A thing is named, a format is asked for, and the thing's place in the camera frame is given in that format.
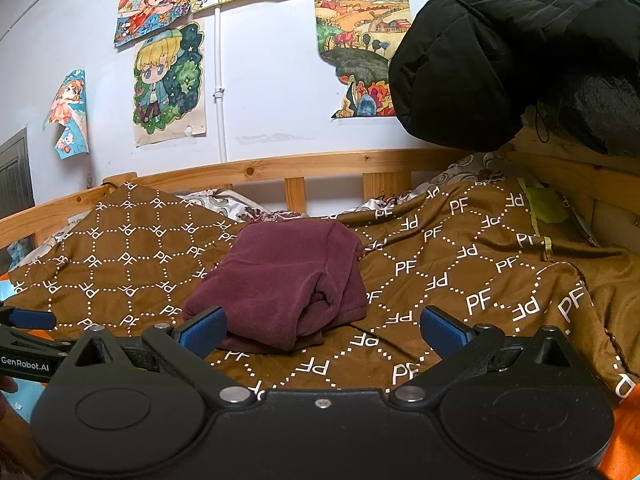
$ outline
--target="blue gripper pad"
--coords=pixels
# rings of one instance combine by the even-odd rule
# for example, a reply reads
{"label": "blue gripper pad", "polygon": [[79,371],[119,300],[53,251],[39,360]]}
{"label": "blue gripper pad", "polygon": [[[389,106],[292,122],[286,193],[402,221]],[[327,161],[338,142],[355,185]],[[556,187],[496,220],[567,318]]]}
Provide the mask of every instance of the blue gripper pad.
{"label": "blue gripper pad", "polygon": [[38,312],[14,308],[8,316],[10,326],[26,330],[53,330],[58,320],[53,312]]}
{"label": "blue gripper pad", "polygon": [[201,359],[207,357],[226,337],[226,314],[214,306],[198,314],[173,332],[174,339]]}
{"label": "blue gripper pad", "polygon": [[427,306],[420,314],[420,335],[444,359],[466,345],[474,331],[439,308]]}

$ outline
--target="wooden bed frame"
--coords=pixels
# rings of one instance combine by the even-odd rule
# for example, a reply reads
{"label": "wooden bed frame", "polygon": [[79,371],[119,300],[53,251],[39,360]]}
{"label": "wooden bed frame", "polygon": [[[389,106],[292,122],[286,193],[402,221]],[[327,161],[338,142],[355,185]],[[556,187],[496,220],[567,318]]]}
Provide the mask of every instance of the wooden bed frame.
{"label": "wooden bed frame", "polygon": [[[604,201],[640,215],[640,176],[565,158],[510,151],[509,160],[526,167],[537,179],[564,193],[591,224],[594,201]],[[0,220],[0,248],[34,235],[40,245],[62,229],[68,219],[88,211],[115,186],[133,182],[165,192],[230,189],[233,184],[284,180],[287,207],[306,211],[305,177],[361,174],[363,199],[399,194],[412,188],[412,172],[443,171],[468,152],[449,148],[318,153],[242,160],[148,176],[123,173],[101,186],[68,195]]]}

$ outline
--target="white pipe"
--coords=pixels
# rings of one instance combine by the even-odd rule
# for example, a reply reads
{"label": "white pipe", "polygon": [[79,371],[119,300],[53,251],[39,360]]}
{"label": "white pipe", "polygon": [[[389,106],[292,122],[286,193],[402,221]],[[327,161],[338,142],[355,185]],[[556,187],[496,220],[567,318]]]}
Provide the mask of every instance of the white pipe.
{"label": "white pipe", "polygon": [[216,6],[215,18],[216,27],[214,32],[214,58],[216,67],[216,86],[213,91],[213,97],[216,100],[216,115],[218,117],[218,142],[220,145],[220,162],[226,162],[226,134],[225,134],[225,109],[222,102],[222,96],[225,89],[222,88],[222,34],[220,22],[220,5]]}

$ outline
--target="bed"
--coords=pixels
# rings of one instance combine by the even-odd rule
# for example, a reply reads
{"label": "bed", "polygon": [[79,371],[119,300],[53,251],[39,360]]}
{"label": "bed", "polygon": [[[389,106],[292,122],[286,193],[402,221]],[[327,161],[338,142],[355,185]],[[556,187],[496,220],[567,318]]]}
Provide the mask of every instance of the bed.
{"label": "bed", "polygon": [[[604,200],[640,214],[640,177],[550,156],[503,155],[377,150],[115,175],[0,221],[0,246],[30,235],[41,245],[58,233],[9,274],[17,295],[7,304],[54,312],[55,338],[77,338],[93,324],[137,335],[156,322],[180,323],[181,304],[246,220],[304,216],[306,177],[362,174],[366,202],[332,218],[365,247],[366,318],[291,354],[216,350],[207,359],[213,367],[258,397],[270,388],[388,393],[439,360],[417,327],[421,308],[436,304],[507,335],[557,325],[612,394],[627,397],[640,371],[640,260],[598,246],[589,208]],[[420,171],[441,173],[414,188],[412,173]],[[288,212],[240,196],[232,197],[240,212],[206,207],[235,184],[266,180],[284,180]]]}

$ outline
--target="folded maroon sweater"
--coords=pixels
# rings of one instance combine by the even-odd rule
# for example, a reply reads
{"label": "folded maroon sweater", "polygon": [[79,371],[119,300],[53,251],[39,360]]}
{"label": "folded maroon sweater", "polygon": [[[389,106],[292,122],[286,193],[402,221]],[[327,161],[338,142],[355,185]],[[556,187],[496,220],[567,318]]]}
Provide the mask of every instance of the folded maroon sweater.
{"label": "folded maroon sweater", "polygon": [[336,221],[249,224],[184,303],[182,316],[221,306],[228,329],[220,348],[236,352],[321,344],[322,330],[365,317],[362,250],[360,239]]}

